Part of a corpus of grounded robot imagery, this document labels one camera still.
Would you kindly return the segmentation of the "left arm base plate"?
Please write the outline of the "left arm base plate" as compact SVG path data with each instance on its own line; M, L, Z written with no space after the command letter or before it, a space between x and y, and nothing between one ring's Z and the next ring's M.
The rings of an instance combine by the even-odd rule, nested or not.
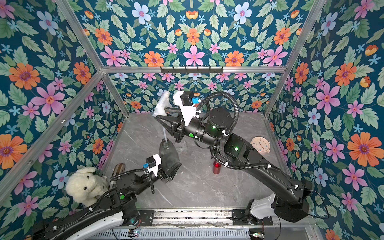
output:
M154 210L135 210L129 213L124 221L124 226L133 228L151 226L154 220L154 215Z

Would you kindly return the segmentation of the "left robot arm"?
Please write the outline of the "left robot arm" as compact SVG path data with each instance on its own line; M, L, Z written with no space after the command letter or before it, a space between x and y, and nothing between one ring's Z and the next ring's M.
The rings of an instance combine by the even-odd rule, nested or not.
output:
M137 196L154 188L154 182L172 181L180 163L165 170L159 167L157 174L144 166L126 171L111 178L116 186L106 191L95 204L55 222L41 221L34 226L31 240L85 240L102 231L128 225L137 227L144 218L136 207Z

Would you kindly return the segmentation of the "smoky spray bottle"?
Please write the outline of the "smoky spray bottle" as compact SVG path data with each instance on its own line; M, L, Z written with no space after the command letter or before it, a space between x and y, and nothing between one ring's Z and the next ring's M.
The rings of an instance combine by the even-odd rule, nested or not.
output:
M165 139L162 140L159 149L159 156L162 159L162 163L160 164L160 168L164 171L169 171L172 166L181 163L180 158L175 148L174 144L168 140L166 143Z

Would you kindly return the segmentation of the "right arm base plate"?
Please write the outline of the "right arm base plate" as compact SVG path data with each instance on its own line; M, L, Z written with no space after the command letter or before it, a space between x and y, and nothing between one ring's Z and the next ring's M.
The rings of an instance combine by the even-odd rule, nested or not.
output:
M231 216L227 219L233 222L235 226L272 226L273 220L271 217L265 217L260 220L251 215L248 209L232 209Z

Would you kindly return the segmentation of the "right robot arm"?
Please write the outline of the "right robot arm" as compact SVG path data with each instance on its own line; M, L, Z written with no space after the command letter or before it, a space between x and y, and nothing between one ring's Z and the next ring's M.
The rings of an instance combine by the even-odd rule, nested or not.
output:
M273 191L269 197L251 200L249 221L277 216L296 223L309 215L307 197L313 192L308 181L299 181L270 163L256 147L234 134L240 106L226 92L214 92L201 100L191 91L162 93L154 118L180 143L184 137L207 145L211 157L222 167L244 171Z

